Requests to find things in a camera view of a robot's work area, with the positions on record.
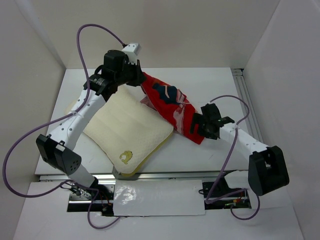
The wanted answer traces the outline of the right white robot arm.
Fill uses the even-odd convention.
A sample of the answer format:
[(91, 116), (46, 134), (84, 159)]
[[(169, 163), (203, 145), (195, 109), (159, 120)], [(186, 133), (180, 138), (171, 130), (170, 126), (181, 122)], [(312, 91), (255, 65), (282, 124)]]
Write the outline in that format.
[(190, 132), (207, 139), (224, 140), (248, 161), (244, 181), (258, 196), (266, 195), (290, 182), (283, 151), (278, 146), (268, 146), (243, 131), (230, 117), (221, 117), (216, 104), (201, 107), (202, 113), (192, 117)]

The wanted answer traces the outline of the red printed pillowcase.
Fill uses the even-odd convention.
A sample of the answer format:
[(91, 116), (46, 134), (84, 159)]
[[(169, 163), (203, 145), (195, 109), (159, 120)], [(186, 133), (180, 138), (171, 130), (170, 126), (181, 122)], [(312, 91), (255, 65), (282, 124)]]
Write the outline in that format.
[(197, 112), (187, 96), (180, 89), (144, 73), (146, 80), (141, 84), (145, 97), (142, 104), (155, 110), (170, 123), (174, 130), (196, 144), (204, 137), (196, 132), (190, 133), (193, 115)]

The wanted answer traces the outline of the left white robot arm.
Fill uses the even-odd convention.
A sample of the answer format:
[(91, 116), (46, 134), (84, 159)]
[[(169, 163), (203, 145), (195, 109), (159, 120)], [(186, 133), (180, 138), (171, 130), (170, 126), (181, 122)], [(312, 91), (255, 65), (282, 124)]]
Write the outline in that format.
[(103, 64), (89, 77), (89, 83), (83, 85), (70, 115), (47, 136), (41, 134), (36, 139), (43, 161), (82, 186), (80, 192), (88, 200), (97, 197), (98, 180), (82, 165), (82, 158), (74, 148), (90, 120), (119, 86), (137, 87), (145, 81), (138, 54), (138, 46), (133, 43), (123, 50), (109, 50)]

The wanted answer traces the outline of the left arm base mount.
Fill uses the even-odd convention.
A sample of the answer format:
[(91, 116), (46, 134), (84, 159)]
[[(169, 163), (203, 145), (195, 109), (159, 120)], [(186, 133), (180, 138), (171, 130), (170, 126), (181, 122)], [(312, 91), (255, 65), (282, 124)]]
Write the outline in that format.
[(100, 179), (101, 191), (96, 196), (96, 191), (80, 188), (74, 183), (66, 183), (61, 189), (68, 192), (67, 212), (85, 213), (88, 210), (101, 214), (104, 217), (113, 217), (115, 180)]

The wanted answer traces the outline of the cream memory foam pillow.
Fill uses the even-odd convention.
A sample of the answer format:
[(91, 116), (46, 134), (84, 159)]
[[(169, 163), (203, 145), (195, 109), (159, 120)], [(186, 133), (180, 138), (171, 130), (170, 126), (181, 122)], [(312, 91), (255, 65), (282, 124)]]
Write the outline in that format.
[(83, 131), (124, 177), (136, 174), (173, 132), (170, 123), (136, 100), (125, 86), (118, 88)]

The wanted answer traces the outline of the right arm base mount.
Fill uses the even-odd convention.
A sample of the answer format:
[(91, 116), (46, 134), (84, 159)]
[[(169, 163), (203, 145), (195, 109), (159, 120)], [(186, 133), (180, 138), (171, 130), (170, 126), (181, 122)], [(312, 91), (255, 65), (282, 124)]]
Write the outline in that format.
[[(205, 180), (202, 182), (202, 187), (198, 190), (200, 195), (203, 195), (203, 198), (206, 199), (210, 189), (212, 188), (214, 182), (212, 180)], [(218, 197), (231, 194), (240, 190), (241, 188), (230, 188), (228, 183), (226, 182), (225, 178), (222, 177), (217, 186), (214, 188), (212, 194), (210, 195), (209, 200), (213, 201)], [(249, 198), (249, 194), (247, 191), (242, 191), (235, 193), (233, 195), (226, 196), (221, 198), (214, 203), (207, 204), (204, 203), (205, 210), (223, 210), (223, 209), (230, 209), (233, 206), (234, 209), (250, 209), (251, 202)]]

